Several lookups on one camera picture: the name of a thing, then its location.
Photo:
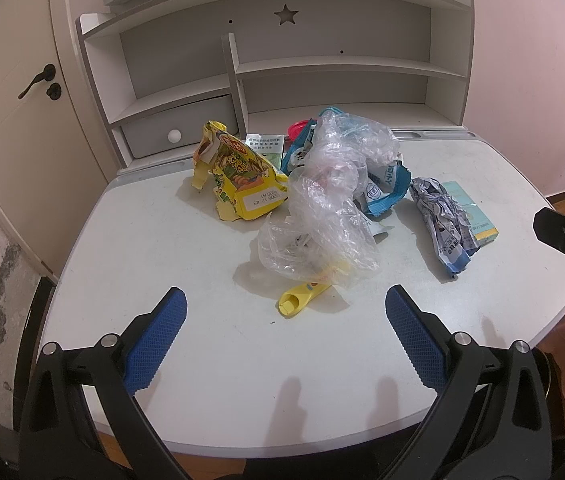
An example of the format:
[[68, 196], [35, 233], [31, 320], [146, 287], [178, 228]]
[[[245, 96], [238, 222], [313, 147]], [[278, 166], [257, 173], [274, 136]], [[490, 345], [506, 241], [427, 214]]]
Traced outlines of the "teal cigarette box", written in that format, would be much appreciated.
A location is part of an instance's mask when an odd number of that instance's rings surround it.
[[483, 247], [496, 240], [499, 235], [496, 226], [465, 190], [456, 181], [443, 182], [442, 185], [466, 211], [471, 232], [476, 237], [478, 245]]

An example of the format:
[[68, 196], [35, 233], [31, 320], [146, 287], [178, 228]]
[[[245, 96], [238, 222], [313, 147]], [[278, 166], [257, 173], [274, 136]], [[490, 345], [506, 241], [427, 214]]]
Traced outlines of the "blue white wrapper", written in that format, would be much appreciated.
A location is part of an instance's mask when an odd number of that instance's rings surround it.
[[409, 193], [423, 215], [435, 255], [447, 274], [455, 278], [479, 250], [467, 212], [437, 179], [415, 178], [409, 185]]

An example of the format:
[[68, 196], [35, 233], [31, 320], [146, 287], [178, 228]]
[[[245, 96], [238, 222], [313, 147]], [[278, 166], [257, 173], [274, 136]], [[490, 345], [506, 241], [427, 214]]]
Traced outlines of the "blue white packaging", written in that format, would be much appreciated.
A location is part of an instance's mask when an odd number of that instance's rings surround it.
[[371, 219], [397, 204], [412, 180], [400, 142], [388, 126], [337, 107], [309, 120], [292, 141], [281, 169], [350, 196]]

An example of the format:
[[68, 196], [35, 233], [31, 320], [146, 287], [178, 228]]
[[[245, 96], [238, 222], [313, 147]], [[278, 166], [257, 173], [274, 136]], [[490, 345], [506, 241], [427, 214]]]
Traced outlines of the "yellow plastic spoon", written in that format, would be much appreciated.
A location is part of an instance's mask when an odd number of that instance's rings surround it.
[[347, 280], [351, 270], [351, 264], [345, 260], [330, 264], [326, 269], [319, 271], [311, 281], [286, 290], [277, 301], [278, 312], [284, 318], [293, 318], [341, 278]]

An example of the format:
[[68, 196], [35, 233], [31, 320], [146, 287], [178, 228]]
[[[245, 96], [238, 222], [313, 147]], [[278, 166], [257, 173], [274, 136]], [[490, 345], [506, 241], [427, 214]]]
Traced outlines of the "clear plastic bag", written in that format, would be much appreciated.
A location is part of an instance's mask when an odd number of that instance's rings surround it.
[[258, 258], [267, 270], [302, 282], [341, 260], [349, 278], [333, 285], [351, 287], [380, 269], [380, 256], [368, 218], [351, 197], [299, 172], [289, 174], [287, 216], [269, 216], [258, 232]]

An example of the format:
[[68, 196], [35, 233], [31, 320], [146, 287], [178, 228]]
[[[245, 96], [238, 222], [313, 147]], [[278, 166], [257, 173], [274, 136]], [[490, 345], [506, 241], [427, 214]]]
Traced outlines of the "yellow snack bag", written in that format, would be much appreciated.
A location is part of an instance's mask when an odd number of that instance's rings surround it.
[[252, 221], [269, 214], [288, 198], [288, 177], [227, 131], [221, 122], [203, 125], [194, 152], [191, 185], [198, 191], [214, 182], [215, 209], [223, 221]]

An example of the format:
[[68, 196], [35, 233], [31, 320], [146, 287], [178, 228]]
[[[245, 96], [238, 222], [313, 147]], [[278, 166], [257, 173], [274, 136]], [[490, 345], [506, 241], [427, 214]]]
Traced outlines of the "red plastic lid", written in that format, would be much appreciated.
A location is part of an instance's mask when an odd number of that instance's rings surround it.
[[296, 138], [302, 133], [304, 128], [311, 122], [310, 119], [300, 120], [292, 124], [287, 130], [287, 136], [291, 141], [296, 140]]

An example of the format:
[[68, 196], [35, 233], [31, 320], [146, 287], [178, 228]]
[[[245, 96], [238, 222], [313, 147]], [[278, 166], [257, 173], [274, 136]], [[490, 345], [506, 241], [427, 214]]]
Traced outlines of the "grey drawer with knob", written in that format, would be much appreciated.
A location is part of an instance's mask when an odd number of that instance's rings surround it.
[[144, 158], [173, 148], [198, 145], [202, 128], [209, 120], [221, 122], [230, 133], [238, 132], [230, 96], [219, 96], [137, 118], [123, 124], [121, 130], [133, 157]]

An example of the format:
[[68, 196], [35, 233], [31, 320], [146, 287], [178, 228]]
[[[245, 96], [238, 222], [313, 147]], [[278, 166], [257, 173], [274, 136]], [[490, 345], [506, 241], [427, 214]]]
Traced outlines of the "cream door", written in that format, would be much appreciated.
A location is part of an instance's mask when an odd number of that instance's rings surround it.
[[107, 185], [59, 68], [49, 0], [0, 0], [0, 226], [56, 278]]

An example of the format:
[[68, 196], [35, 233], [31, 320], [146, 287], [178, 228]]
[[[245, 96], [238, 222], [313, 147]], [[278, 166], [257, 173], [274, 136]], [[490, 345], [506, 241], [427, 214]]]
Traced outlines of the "green white small box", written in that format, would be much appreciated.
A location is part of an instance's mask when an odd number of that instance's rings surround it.
[[286, 137], [283, 134], [248, 133], [244, 143], [280, 169], [283, 164], [285, 141]]

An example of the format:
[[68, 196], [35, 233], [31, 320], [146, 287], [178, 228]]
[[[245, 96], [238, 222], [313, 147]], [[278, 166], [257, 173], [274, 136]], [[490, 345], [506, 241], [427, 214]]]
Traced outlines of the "white desk hutch shelf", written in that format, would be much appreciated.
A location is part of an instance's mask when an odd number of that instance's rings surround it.
[[237, 136], [283, 134], [334, 106], [402, 138], [464, 122], [475, 0], [151, 0], [76, 22], [90, 90], [124, 171], [121, 126], [230, 96]]

